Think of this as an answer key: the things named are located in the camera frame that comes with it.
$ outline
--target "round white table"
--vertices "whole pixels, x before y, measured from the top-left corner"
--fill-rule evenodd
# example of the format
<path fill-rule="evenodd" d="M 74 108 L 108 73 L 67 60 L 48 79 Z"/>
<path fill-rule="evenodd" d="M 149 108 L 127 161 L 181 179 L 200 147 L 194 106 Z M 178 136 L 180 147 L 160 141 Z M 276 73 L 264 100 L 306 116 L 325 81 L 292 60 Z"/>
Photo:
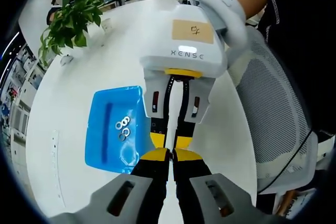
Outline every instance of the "round white table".
<path fill-rule="evenodd" d="M 88 117 L 95 92 L 140 85 L 145 91 L 139 64 L 141 30 L 151 27 L 150 16 L 174 8 L 176 0 L 145 0 L 104 13 L 112 32 L 104 46 L 61 67 L 57 56 L 46 72 L 31 109 L 26 161 L 28 176 L 41 211 L 51 217 L 75 212 L 90 201 L 91 194 L 118 174 L 85 164 Z M 174 85 L 171 103 L 181 101 L 182 87 Z M 210 107 L 195 128 L 190 149 L 199 153 L 212 173 L 222 173 L 251 195 L 256 202 L 257 177 L 253 144 L 243 107 L 225 73 L 209 96 Z M 170 125 L 177 111 L 170 112 Z M 172 143 L 170 129 L 167 145 Z M 182 223 L 175 197 L 172 172 L 159 223 Z"/>

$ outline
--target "blue plastic bin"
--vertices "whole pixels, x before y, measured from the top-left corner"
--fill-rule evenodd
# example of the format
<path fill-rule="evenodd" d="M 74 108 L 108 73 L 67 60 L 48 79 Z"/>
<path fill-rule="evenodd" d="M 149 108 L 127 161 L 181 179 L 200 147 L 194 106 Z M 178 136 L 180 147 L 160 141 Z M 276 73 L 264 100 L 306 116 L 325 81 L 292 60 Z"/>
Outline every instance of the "blue plastic bin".
<path fill-rule="evenodd" d="M 126 116 L 130 122 L 117 130 L 116 123 Z M 126 127 L 130 134 L 124 139 L 122 130 Z M 150 119 L 145 115 L 140 86 L 95 93 L 86 135 L 87 165 L 115 173 L 131 173 L 139 158 L 153 149 Z"/>

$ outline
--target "white office chair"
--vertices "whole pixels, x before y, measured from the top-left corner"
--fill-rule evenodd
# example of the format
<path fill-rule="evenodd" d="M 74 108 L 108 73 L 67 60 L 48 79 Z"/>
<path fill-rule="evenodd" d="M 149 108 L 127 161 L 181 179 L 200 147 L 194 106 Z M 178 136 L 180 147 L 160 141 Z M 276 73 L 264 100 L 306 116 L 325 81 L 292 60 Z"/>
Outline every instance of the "white office chair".
<path fill-rule="evenodd" d="M 292 190 L 313 178 L 317 136 L 311 132 L 295 158 L 270 185 L 303 143 L 311 126 L 288 71 L 269 50 L 262 34 L 250 26 L 246 29 L 248 49 L 244 53 L 227 50 L 228 72 L 249 124 L 257 163 L 258 191 L 270 194 Z"/>

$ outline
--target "black cable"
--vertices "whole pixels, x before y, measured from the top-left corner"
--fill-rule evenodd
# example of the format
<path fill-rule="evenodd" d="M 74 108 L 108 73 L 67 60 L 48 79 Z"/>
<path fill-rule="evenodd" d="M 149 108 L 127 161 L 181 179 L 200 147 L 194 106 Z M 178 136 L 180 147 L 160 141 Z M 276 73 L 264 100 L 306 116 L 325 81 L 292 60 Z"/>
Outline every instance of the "black cable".
<path fill-rule="evenodd" d="M 257 192 L 258 194 L 261 194 L 263 191 L 265 191 L 267 188 L 269 188 L 271 185 L 273 185 L 273 183 L 281 176 L 281 174 L 284 172 L 284 170 L 286 170 L 286 168 L 290 164 L 290 162 L 292 162 L 292 160 L 295 158 L 296 154 L 298 154 L 298 152 L 301 150 L 301 148 L 303 147 L 303 145 L 306 143 L 306 141 L 307 141 L 308 137 L 310 136 L 310 134 L 312 133 L 312 131 L 313 131 L 312 129 L 309 131 L 308 135 L 303 140 L 303 142 L 301 143 L 301 145 L 299 146 L 299 148 L 297 149 L 297 151 L 294 153 L 293 157 L 290 158 L 290 160 L 287 162 L 287 164 L 284 166 L 284 168 L 279 172 L 279 174 L 264 189 L 258 191 Z"/>

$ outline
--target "yellow band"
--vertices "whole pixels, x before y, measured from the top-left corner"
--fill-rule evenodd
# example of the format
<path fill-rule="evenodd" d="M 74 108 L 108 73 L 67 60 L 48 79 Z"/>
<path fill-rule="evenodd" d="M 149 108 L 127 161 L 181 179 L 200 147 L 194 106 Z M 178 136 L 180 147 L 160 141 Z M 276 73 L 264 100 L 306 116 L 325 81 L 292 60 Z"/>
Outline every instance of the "yellow band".
<path fill-rule="evenodd" d="M 164 161 L 166 157 L 167 148 L 157 148 L 153 151 L 147 152 L 142 155 L 140 159 L 151 161 Z"/>
<path fill-rule="evenodd" d="M 159 133 L 150 133 L 151 140 L 155 146 L 155 148 L 163 148 L 164 146 L 164 134 L 159 134 Z"/>
<path fill-rule="evenodd" d="M 178 136 L 175 148 L 185 149 L 190 145 L 192 140 L 193 140 L 192 137 Z"/>
<path fill-rule="evenodd" d="M 176 74 L 178 76 L 190 76 L 194 78 L 199 78 L 203 74 L 201 72 L 186 70 L 186 69 L 174 69 L 174 68 L 167 68 L 164 70 L 165 74 Z"/>
<path fill-rule="evenodd" d="M 177 154 L 177 161 L 192 161 L 192 160 L 202 160 L 202 157 L 197 153 L 184 150 L 184 149 L 175 149 Z"/>

